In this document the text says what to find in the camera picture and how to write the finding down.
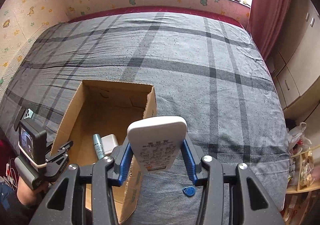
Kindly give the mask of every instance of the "red curtain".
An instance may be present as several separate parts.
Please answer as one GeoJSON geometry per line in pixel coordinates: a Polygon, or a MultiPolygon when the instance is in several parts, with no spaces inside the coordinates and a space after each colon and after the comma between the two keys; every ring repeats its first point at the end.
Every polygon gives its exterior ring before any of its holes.
{"type": "Polygon", "coordinates": [[[291,0],[252,0],[247,31],[264,60],[279,35],[291,0]]]}

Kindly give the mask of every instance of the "cabinet door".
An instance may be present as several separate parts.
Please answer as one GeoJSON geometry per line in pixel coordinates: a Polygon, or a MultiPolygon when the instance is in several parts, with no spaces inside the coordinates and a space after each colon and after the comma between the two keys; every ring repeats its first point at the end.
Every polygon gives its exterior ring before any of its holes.
{"type": "Polygon", "coordinates": [[[306,16],[311,7],[310,0],[291,1],[276,45],[276,49],[285,63],[289,61],[299,46],[308,28],[311,18],[309,16],[308,20],[306,20],[306,16]]]}
{"type": "Polygon", "coordinates": [[[287,106],[290,106],[299,96],[299,92],[293,78],[285,66],[277,76],[287,106]]]}
{"type": "Polygon", "coordinates": [[[304,94],[320,76],[320,19],[315,8],[310,13],[310,21],[299,47],[287,64],[300,95],[304,94]]]}
{"type": "Polygon", "coordinates": [[[276,76],[285,66],[285,62],[279,52],[275,52],[273,55],[273,65],[275,67],[275,71],[272,73],[272,76],[276,76]]]}
{"type": "Polygon", "coordinates": [[[278,78],[274,77],[272,80],[273,80],[273,83],[275,84],[275,88],[276,88],[276,91],[278,93],[278,97],[279,97],[281,108],[282,108],[282,110],[284,110],[287,107],[287,105],[285,104],[284,96],[283,96],[283,93],[282,93],[278,78]]]}

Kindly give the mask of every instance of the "bed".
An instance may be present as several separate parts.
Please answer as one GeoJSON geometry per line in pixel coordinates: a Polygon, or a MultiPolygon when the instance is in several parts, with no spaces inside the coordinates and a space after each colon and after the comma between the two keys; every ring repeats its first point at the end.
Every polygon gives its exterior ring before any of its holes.
{"type": "MultiPolygon", "coordinates": [[[[249,164],[282,208],[289,170],[284,116],[265,63],[239,25],[161,10],[49,28],[0,105],[0,126],[15,149],[20,107],[35,112],[51,141],[82,79],[154,85],[158,116],[183,117],[192,142],[220,162],[249,164]]],[[[178,155],[169,171],[144,176],[126,224],[195,224],[202,189],[188,198],[182,193],[187,185],[178,155]]],[[[227,224],[228,197],[224,205],[227,224]]]]}

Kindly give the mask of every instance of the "cardboard box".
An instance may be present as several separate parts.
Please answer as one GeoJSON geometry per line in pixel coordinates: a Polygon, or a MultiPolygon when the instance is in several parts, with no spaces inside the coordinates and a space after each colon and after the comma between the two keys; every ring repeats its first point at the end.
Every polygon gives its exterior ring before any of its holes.
{"type": "MultiPolygon", "coordinates": [[[[128,126],[137,120],[156,115],[152,85],[103,80],[83,80],[74,94],[59,126],[52,154],[68,140],[69,164],[95,163],[98,158],[92,135],[115,134],[124,142],[128,126]]],[[[133,157],[128,178],[121,187],[113,187],[118,222],[123,223],[135,210],[141,186],[141,171],[133,157]]],[[[87,185],[86,208],[91,210],[91,185],[87,185]]]]}

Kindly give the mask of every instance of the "red bed frame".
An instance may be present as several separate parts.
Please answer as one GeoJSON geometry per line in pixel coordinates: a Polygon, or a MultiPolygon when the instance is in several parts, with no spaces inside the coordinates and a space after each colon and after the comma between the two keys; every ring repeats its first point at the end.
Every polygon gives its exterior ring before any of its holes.
{"type": "Polygon", "coordinates": [[[169,12],[169,13],[193,14],[193,15],[215,19],[222,22],[227,22],[244,29],[242,24],[240,24],[237,20],[225,15],[207,12],[207,11],[189,9],[189,8],[173,7],[173,6],[131,6],[131,7],[125,7],[125,8],[116,8],[112,10],[86,14],[86,15],[77,17],[75,19],[72,19],[69,22],[78,22],[78,21],[83,21],[83,20],[92,19],[96,17],[116,15],[116,14],[146,13],[146,12],[169,12]]]}

